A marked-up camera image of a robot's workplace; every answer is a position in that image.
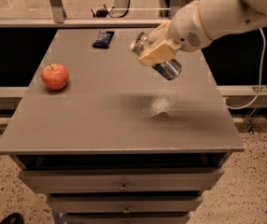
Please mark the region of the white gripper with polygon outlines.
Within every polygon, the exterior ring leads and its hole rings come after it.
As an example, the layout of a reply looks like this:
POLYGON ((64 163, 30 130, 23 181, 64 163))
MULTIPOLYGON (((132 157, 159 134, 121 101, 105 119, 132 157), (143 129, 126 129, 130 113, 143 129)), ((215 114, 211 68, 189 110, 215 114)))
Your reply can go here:
POLYGON ((173 60, 180 49, 193 52, 208 47, 212 39, 201 19, 200 1, 195 0, 179 9, 170 21, 148 35, 148 41, 152 46, 138 56, 144 66, 173 60))

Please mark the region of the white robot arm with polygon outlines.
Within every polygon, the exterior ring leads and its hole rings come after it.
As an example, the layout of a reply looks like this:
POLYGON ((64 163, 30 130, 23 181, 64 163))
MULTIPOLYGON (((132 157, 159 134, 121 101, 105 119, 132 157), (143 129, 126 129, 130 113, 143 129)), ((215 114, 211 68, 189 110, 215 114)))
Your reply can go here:
POLYGON ((195 0, 149 34, 150 45, 138 57, 145 66, 193 52, 230 34, 241 34, 267 23, 267 0, 195 0))

